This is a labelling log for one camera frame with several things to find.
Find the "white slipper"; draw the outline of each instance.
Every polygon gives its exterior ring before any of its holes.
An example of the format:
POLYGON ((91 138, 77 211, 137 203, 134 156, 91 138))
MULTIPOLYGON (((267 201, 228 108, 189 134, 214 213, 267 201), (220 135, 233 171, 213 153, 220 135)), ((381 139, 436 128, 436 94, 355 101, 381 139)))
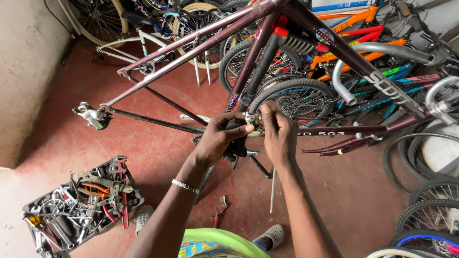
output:
POLYGON ((140 208, 139 216, 137 217, 137 225, 135 227, 135 236, 143 229, 154 211, 155 209, 153 209, 151 205, 144 205, 140 208))
POLYGON ((273 246, 269 250, 267 250, 269 252, 277 246, 279 246, 280 243, 282 243, 282 241, 284 240, 284 228, 280 224, 274 225, 270 227, 263 235, 257 237, 255 240, 258 240, 264 236, 271 238, 271 240, 273 241, 273 246))

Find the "black saddle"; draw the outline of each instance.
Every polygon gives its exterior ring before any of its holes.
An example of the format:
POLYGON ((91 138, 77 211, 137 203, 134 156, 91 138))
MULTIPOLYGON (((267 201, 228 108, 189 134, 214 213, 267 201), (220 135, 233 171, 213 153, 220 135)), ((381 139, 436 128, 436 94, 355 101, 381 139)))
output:
POLYGON ((149 24, 149 25, 155 25, 155 21, 150 20, 149 18, 145 16, 141 16, 140 14, 134 12, 134 11, 123 11, 121 14, 121 17, 128 21, 131 24, 134 25, 143 25, 143 24, 149 24))

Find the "red floor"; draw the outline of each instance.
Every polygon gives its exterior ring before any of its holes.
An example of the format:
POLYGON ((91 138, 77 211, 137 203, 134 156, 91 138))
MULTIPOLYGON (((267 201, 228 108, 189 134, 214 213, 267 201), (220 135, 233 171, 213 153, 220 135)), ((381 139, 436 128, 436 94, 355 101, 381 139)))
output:
MULTIPOLYGON (((94 46, 87 49, 92 52, 94 46)), ((37 257, 27 226, 20 220, 21 207, 68 182, 69 170, 89 170, 118 154, 126 155, 146 203, 156 207, 194 148, 192 134, 119 115, 106 130, 87 127, 85 121, 72 112, 73 107, 81 101, 97 107, 132 83, 116 74, 118 67, 92 63, 92 56, 84 50, 78 43, 67 64, 58 67, 35 129, 23 148, 23 163, 15 172, 0 173, 0 187, 6 195, 1 209, 5 212, 0 217, 4 224, 0 230, 4 257, 37 257)), ((205 73, 200 69, 202 81, 206 79, 205 73)), ((151 87, 197 114, 213 116, 221 112, 228 94, 218 81, 217 70, 212 70, 211 76, 212 85, 204 81, 198 87, 194 68, 187 63, 151 87)), ((180 112, 144 90, 122 100, 116 107, 185 123, 179 119, 180 112)), ((394 189, 384 173, 381 164, 384 144, 333 157, 299 154, 302 148, 324 147, 345 138, 300 137, 297 160, 312 199, 339 249, 344 257, 354 258, 388 244, 407 198, 394 189)), ((261 150, 258 159, 272 169, 264 153, 263 138, 249 139, 247 147, 261 150)), ((209 216, 214 215, 218 197, 227 195, 230 207, 221 219, 221 229, 252 240, 270 226, 282 224, 287 237, 272 254, 279 258, 294 257, 278 179, 273 213, 269 213, 270 191, 271 180, 249 159, 241 159, 236 170, 222 161, 210 178, 203 199, 193 208, 188 227, 212 227, 209 216)), ((71 255, 76 258, 122 257, 134 240, 134 230, 133 224, 127 230, 118 225, 71 255)))

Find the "man's right hand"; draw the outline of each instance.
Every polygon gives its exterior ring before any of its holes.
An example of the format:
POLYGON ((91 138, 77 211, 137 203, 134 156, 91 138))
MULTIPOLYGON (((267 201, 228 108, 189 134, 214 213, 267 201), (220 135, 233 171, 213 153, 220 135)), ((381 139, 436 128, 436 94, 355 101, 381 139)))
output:
POLYGON ((263 104, 260 111, 265 130, 264 147, 269 159, 277 169, 291 165, 297 150, 298 124, 268 104, 263 104))

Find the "silver bracelet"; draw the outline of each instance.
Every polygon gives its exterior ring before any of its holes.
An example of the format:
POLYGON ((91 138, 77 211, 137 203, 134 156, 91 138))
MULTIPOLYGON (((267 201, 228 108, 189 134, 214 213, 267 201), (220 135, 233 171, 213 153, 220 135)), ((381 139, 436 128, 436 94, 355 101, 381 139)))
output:
POLYGON ((191 187, 191 186, 189 186, 189 185, 187 185, 187 184, 185 184, 185 183, 182 183, 182 182, 177 181, 177 180, 175 180, 175 179, 172 179, 172 183, 173 183, 174 185, 178 185, 178 186, 180 186, 180 187, 182 187, 182 188, 185 188, 186 190, 190 190, 190 191, 192 191, 192 192, 194 192, 194 193, 196 193, 196 194, 199 194, 199 190, 198 190, 198 189, 196 189, 196 188, 194 188, 194 187, 191 187))

